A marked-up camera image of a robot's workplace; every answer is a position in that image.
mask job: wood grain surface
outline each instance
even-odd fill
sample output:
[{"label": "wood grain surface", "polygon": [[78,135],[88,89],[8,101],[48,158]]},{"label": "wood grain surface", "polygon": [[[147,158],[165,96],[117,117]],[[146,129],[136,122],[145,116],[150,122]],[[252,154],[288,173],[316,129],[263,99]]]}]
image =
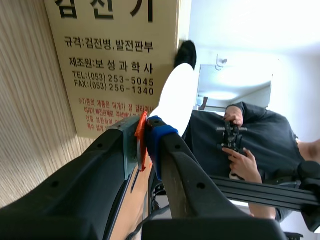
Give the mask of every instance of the wood grain surface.
[{"label": "wood grain surface", "polygon": [[92,140],[76,136],[42,0],[0,0],[0,207]]}]

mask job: white wall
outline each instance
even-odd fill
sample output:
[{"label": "white wall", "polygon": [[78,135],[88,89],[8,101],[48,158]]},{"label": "white wall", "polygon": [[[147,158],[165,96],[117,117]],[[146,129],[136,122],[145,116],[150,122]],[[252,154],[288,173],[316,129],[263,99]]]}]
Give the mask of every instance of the white wall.
[{"label": "white wall", "polygon": [[279,56],[269,109],[287,117],[302,141],[320,139],[320,57]]},{"label": "white wall", "polygon": [[265,87],[259,91],[255,91],[251,94],[246,96],[240,97],[232,101],[231,104],[237,104],[239,102],[245,102],[247,104],[253,104],[262,108],[266,108],[270,102],[270,94],[271,94],[271,87]]}]

